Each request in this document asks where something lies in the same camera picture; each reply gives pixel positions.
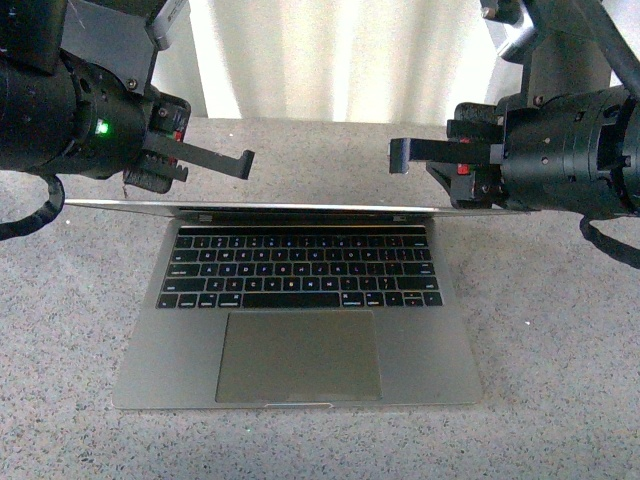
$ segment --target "screw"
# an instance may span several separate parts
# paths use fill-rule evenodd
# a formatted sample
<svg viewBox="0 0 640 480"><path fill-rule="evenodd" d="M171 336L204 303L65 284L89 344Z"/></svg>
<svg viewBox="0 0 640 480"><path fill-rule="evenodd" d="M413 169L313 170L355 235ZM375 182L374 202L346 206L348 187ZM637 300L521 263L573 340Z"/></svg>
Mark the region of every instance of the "screw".
<svg viewBox="0 0 640 480"><path fill-rule="evenodd" d="M496 18L498 11L495 8L484 7L480 11L480 14L482 15L482 18L484 18L485 20L493 20Z"/></svg>

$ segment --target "keyboard key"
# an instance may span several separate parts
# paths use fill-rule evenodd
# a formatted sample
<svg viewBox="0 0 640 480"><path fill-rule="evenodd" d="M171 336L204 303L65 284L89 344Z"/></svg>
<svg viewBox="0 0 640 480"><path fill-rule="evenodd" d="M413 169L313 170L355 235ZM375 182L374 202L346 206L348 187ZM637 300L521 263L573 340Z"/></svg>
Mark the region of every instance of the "keyboard key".
<svg viewBox="0 0 640 480"><path fill-rule="evenodd" d="M169 278L164 281L165 292L202 292L204 278Z"/></svg>
<svg viewBox="0 0 640 480"><path fill-rule="evenodd" d="M374 277L360 277L360 290L377 290L378 282Z"/></svg>
<svg viewBox="0 0 640 480"><path fill-rule="evenodd" d="M236 264L225 263L220 265L218 269L218 275L221 277L235 277L238 272L238 266Z"/></svg>
<svg viewBox="0 0 640 480"><path fill-rule="evenodd" d="M242 295L239 293L221 293L218 298L218 306L221 308L239 307L242 302Z"/></svg>
<svg viewBox="0 0 640 480"><path fill-rule="evenodd" d="M245 308L323 308L339 307L337 293L245 293Z"/></svg>
<svg viewBox="0 0 640 480"><path fill-rule="evenodd" d="M265 292L279 292L282 290L282 279L269 277L264 281L264 290Z"/></svg>
<svg viewBox="0 0 640 480"><path fill-rule="evenodd" d="M244 282L247 292L260 292L262 290L262 278L247 278Z"/></svg>
<svg viewBox="0 0 640 480"><path fill-rule="evenodd" d="M424 303L430 307L441 307L442 297L438 292L424 292Z"/></svg>
<svg viewBox="0 0 640 480"><path fill-rule="evenodd" d="M364 297L368 307L384 306L384 296L380 292L368 292Z"/></svg>
<svg viewBox="0 0 640 480"><path fill-rule="evenodd" d="M340 282L337 277L323 277L320 283L322 290L325 291L334 291L340 288Z"/></svg>
<svg viewBox="0 0 640 480"><path fill-rule="evenodd" d="M196 308L198 295L195 293L183 293L178 300L178 308Z"/></svg>
<svg viewBox="0 0 640 480"><path fill-rule="evenodd" d="M198 297L198 308L213 308L218 301L218 295L215 293L201 293Z"/></svg>
<svg viewBox="0 0 640 480"><path fill-rule="evenodd" d="M196 237L193 240L194 248L209 248L209 244L211 243L211 239L209 237Z"/></svg>
<svg viewBox="0 0 640 480"><path fill-rule="evenodd" d="M384 294L385 302L387 307L402 307L404 306L404 301L402 299L401 292L387 292Z"/></svg>
<svg viewBox="0 0 640 480"><path fill-rule="evenodd" d="M287 276L291 275L293 271L293 265L290 263L276 263L274 273L276 275Z"/></svg>
<svg viewBox="0 0 640 480"><path fill-rule="evenodd" d="M215 277L217 274L218 274L217 263L203 263L202 267L200 267L201 277Z"/></svg>
<svg viewBox="0 0 640 480"><path fill-rule="evenodd" d="M436 277L398 277L400 290L437 290Z"/></svg>
<svg viewBox="0 0 640 480"><path fill-rule="evenodd" d="M343 307L364 306L364 294L361 292L344 292L341 297Z"/></svg>
<svg viewBox="0 0 640 480"><path fill-rule="evenodd" d="M178 295L173 293L163 293L158 299L158 308L176 308Z"/></svg>
<svg viewBox="0 0 640 480"><path fill-rule="evenodd" d="M302 279L302 290L310 292L320 290L320 279L318 277L304 277Z"/></svg>
<svg viewBox="0 0 640 480"><path fill-rule="evenodd" d="M167 277L197 277L199 271L200 265L197 263L172 263Z"/></svg>
<svg viewBox="0 0 640 480"><path fill-rule="evenodd" d="M356 277L342 277L340 279L340 288L342 290L357 290L358 279Z"/></svg>
<svg viewBox="0 0 640 480"><path fill-rule="evenodd" d="M241 292L244 286L244 279L242 278L227 278L224 289L227 292Z"/></svg>
<svg viewBox="0 0 640 480"><path fill-rule="evenodd" d="M282 290L288 292L299 292L301 290L301 281L297 277L288 277L282 279Z"/></svg>
<svg viewBox="0 0 640 480"><path fill-rule="evenodd" d="M176 248L191 248L193 237L180 236L176 239Z"/></svg>
<svg viewBox="0 0 640 480"><path fill-rule="evenodd" d="M329 275L329 264L328 263L312 263L311 264L311 273L313 275Z"/></svg>
<svg viewBox="0 0 640 480"><path fill-rule="evenodd" d="M174 250L172 262L195 262L198 260L198 250Z"/></svg>
<svg viewBox="0 0 640 480"><path fill-rule="evenodd" d="M224 288L224 278L210 278L207 280L207 292L221 292Z"/></svg>
<svg viewBox="0 0 640 480"><path fill-rule="evenodd" d="M433 263L405 263L404 273L406 275L435 275Z"/></svg>
<svg viewBox="0 0 640 480"><path fill-rule="evenodd" d="M396 280L393 277L378 277L378 288L380 290L395 290Z"/></svg>

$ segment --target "white curtain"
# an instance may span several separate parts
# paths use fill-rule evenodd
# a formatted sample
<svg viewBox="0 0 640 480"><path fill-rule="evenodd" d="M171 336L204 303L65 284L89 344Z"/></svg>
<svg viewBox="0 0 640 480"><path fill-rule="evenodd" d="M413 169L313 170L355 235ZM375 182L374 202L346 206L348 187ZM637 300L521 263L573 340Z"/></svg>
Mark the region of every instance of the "white curtain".
<svg viewBox="0 0 640 480"><path fill-rule="evenodd" d="M605 3L632 46L640 44L638 3ZM210 118L443 125L460 102L494 102L520 88L521 67L496 57L478 0L190 0L190 7L190 24L161 53L154 83Z"/></svg>

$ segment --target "black key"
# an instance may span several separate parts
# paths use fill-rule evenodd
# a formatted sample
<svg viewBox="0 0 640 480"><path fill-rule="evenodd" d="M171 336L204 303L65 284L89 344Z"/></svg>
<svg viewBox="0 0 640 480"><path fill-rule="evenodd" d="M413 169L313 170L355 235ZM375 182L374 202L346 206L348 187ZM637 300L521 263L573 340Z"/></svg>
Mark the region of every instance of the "black key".
<svg viewBox="0 0 640 480"><path fill-rule="evenodd" d="M282 289L288 292L299 292L301 282L297 277L289 277L282 279Z"/></svg>
<svg viewBox="0 0 640 480"><path fill-rule="evenodd" d="M395 290L396 281L393 277L378 277L378 288L380 290Z"/></svg>
<svg viewBox="0 0 640 480"><path fill-rule="evenodd" d="M289 250L289 260L293 262L300 262L307 259L307 251L301 248L292 248Z"/></svg>
<svg viewBox="0 0 640 480"><path fill-rule="evenodd" d="M384 306L384 296L380 292L369 292L365 294L365 302L367 302L367 307L383 307Z"/></svg>
<svg viewBox="0 0 640 480"><path fill-rule="evenodd" d="M320 290L320 279L318 277L304 277L302 279L302 290L310 292Z"/></svg>
<svg viewBox="0 0 640 480"><path fill-rule="evenodd" d="M340 279L340 288L342 290L357 290L358 279L356 277L342 277Z"/></svg>
<svg viewBox="0 0 640 480"><path fill-rule="evenodd" d="M378 260L378 250L375 248L365 248L362 250L362 259L367 262L374 262Z"/></svg>
<svg viewBox="0 0 640 480"><path fill-rule="evenodd" d="M337 277L323 277L321 285L323 290L334 291L340 288L340 281Z"/></svg>
<svg viewBox="0 0 640 480"><path fill-rule="evenodd" d="M413 256L416 260L431 260L431 252L426 248L414 248Z"/></svg>
<svg viewBox="0 0 640 480"><path fill-rule="evenodd" d="M324 250L311 249L307 251L307 260L310 262L321 262L324 260Z"/></svg>
<svg viewBox="0 0 640 480"><path fill-rule="evenodd" d="M433 263L405 263L404 273L406 275L435 275Z"/></svg>
<svg viewBox="0 0 640 480"><path fill-rule="evenodd" d="M384 243L387 245L387 247L401 247L402 237L398 237L398 236L385 237Z"/></svg>
<svg viewBox="0 0 640 480"><path fill-rule="evenodd" d="M289 260L289 250L283 250L279 248L271 252L271 260L274 262L286 262Z"/></svg>
<svg viewBox="0 0 640 480"><path fill-rule="evenodd" d="M402 292L387 292L384 294L384 298L387 307L402 307L404 301L402 300Z"/></svg>
<svg viewBox="0 0 640 480"><path fill-rule="evenodd" d="M367 274L384 275L384 263L368 263Z"/></svg>
<svg viewBox="0 0 640 480"><path fill-rule="evenodd" d="M396 255L398 256L398 260L403 262L410 262L414 259L413 250L410 248L398 248L396 249Z"/></svg>
<svg viewBox="0 0 640 480"><path fill-rule="evenodd" d="M328 263L312 263L311 273L313 275L329 275L329 264Z"/></svg>
<svg viewBox="0 0 640 480"><path fill-rule="evenodd" d="M273 275L273 263L259 263L256 265L256 275L268 277Z"/></svg>
<svg viewBox="0 0 640 480"><path fill-rule="evenodd" d="M200 265L197 263L172 263L167 277L197 277L199 271Z"/></svg>
<svg viewBox="0 0 640 480"><path fill-rule="evenodd" d="M238 250L236 251L236 262L248 262L253 257L253 250Z"/></svg>
<svg viewBox="0 0 640 480"><path fill-rule="evenodd" d="M364 307L364 294L361 292L344 292L341 297L343 307Z"/></svg>
<svg viewBox="0 0 640 480"><path fill-rule="evenodd" d="M229 247L231 248L243 248L245 246L245 242L247 241L244 237L231 237L229 239Z"/></svg>
<svg viewBox="0 0 640 480"><path fill-rule="evenodd" d="M239 307L241 302L242 295L239 293L221 293L218 306L221 308Z"/></svg>
<svg viewBox="0 0 640 480"><path fill-rule="evenodd" d="M339 261L342 260L342 250L337 248L329 248L325 252L325 259L331 261Z"/></svg>
<svg viewBox="0 0 640 480"><path fill-rule="evenodd" d="M364 263L361 262L349 263L349 274L357 276L366 275L367 268Z"/></svg>
<svg viewBox="0 0 640 480"><path fill-rule="evenodd" d="M350 262L357 262L358 260L360 260L360 250L355 250L352 248L347 249L344 251L343 258Z"/></svg>
<svg viewBox="0 0 640 480"><path fill-rule="evenodd" d="M235 252L233 250L220 250L216 258L219 262L233 262L235 258Z"/></svg>
<svg viewBox="0 0 640 480"><path fill-rule="evenodd" d="M441 307L442 297L438 292L424 292L424 303L430 307Z"/></svg>
<svg viewBox="0 0 640 480"><path fill-rule="evenodd" d="M274 273L275 275L287 276L291 275L293 266L290 263L276 263Z"/></svg>
<svg viewBox="0 0 640 480"><path fill-rule="evenodd" d="M402 237L405 247L426 247L427 237L424 235L411 235L410 237Z"/></svg>
<svg viewBox="0 0 640 480"><path fill-rule="evenodd" d="M238 265L238 275L241 277L250 277L255 275L256 266L254 263L241 263Z"/></svg>
<svg viewBox="0 0 640 480"><path fill-rule="evenodd" d="M198 259L201 262L214 262L216 259L216 250L201 250Z"/></svg>
<svg viewBox="0 0 640 480"><path fill-rule="evenodd" d="M436 277L398 277L400 290L437 290Z"/></svg>
<svg viewBox="0 0 640 480"><path fill-rule="evenodd" d="M218 301L218 295L215 293L201 293L198 297L198 308L213 308Z"/></svg>
<svg viewBox="0 0 640 480"><path fill-rule="evenodd" d="M260 292L262 290L262 278L247 278L244 282L247 292Z"/></svg>
<svg viewBox="0 0 640 480"><path fill-rule="evenodd" d="M227 292L241 292L244 287L244 279L242 278L227 278L225 282L225 290Z"/></svg>
<svg viewBox="0 0 640 480"><path fill-rule="evenodd" d="M344 262L331 263L330 267L331 275L347 275L349 273L349 268Z"/></svg>
<svg viewBox="0 0 640 480"><path fill-rule="evenodd" d="M269 250L260 249L253 252L253 261L254 262L268 262L270 256Z"/></svg>
<svg viewBox="0 0 640 480"><path fill-rule="evenodd" d="M211 239L211 248L226 248L227 246L229 246L227 237L213 237Z"/></svg>
<svg viewBox="0 0 640 480"><path fill-rule="evenodd" d="M224 288L224 278L210 278L207 280L207 292L221 292Z"/></svg>
<svg viewBox="0 0 640 480"><path fill-rule="evenodd" d="M200 267L200 276L201 277L214 277L218 274L218 264L217 263L203 263L202 267Z"/></svg>
<svg viewBox="0 0 640 480"><path fill-rule="evenodd" d="M398 262L390 262L384 265L387 275L402 275L402 264Z"/></svg>
<svg viewBox="0 0 640 480"><path fill-rule="evenodd" d="M172 262L195 262L198 260L198 250L174 250Z"/></svg>
<svg viewBox="0 0 640 480"><path fill-rule="evenodd" d="M238 266L236 264L225 263L220 265L218 269L218 275L221 277L235 277L238 272Z"/></svg>
<svg viewBox="0 0 640 480"><path fill-rule="evenodd" d="M360 277L360 290L377 290L378 282L373 277Z"/></svg>
<svg viewBox="0 0 640 480"><path fill-rule="evenodd" d="M265 292L279 292L282 290L282 279L269 277L264 280Z"/></svg>
<svg viewBox="0 0 640 480"><path fill-rule="evenodd" d="M198 295L196 293L183 293L178 300L178 308L196 308Z"/></svg>
<svg viewBox="0 0 640 480"><path fill-rule="evenodd" d="M378 256L385 262L397 260L395 248L381 248L378 250Z"/></svg>
<svg viewBox="0 0 640 480"><path fill-rule="evenodd" d="M309 263L294 263L293 274L296 277L304 277L311 274L311 265Z"/></svg>
<svg viewBox="0 0 640 480"><path fill-rule="evenodd" d="M158 298L158 308L176 308L178 295L174 293L163 293Z"/></svg>
<svg viewBox="0 0 640 480"><path fill-rule="evenodd" d="M176 239L176 248L191 248L193 237L178 237Z"/></svg>
<svg viewBox="0 0 640 480"><path fill-rule="evenodd" d="M195 248L209 248L211 239L209 237L196 237L193 240L193 246Z"/></svg>
<svg viewBox="0 0 640 480"><path fill-rule="evenodd" d="M245 308L322 308L339 307L337 293L245 293Z"/></svg>
<svg viewBox="0 0 640 480"><path fill-rule="evenodd" d="M169 278L164 281L165 292L202 292L204 278Z"/></svg>

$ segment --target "red component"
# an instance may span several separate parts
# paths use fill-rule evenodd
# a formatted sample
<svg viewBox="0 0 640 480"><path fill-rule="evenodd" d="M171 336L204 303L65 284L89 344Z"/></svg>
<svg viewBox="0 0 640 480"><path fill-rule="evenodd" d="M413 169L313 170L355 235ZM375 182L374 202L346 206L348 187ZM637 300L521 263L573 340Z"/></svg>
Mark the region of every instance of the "red component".
<svg viewBox="0 0 640 480"><path fill-rule="evenodd" d="M458 164L458 175L469 175L470 173L471 169L469 168L469 165L467 165L466 163Z"/></svg>

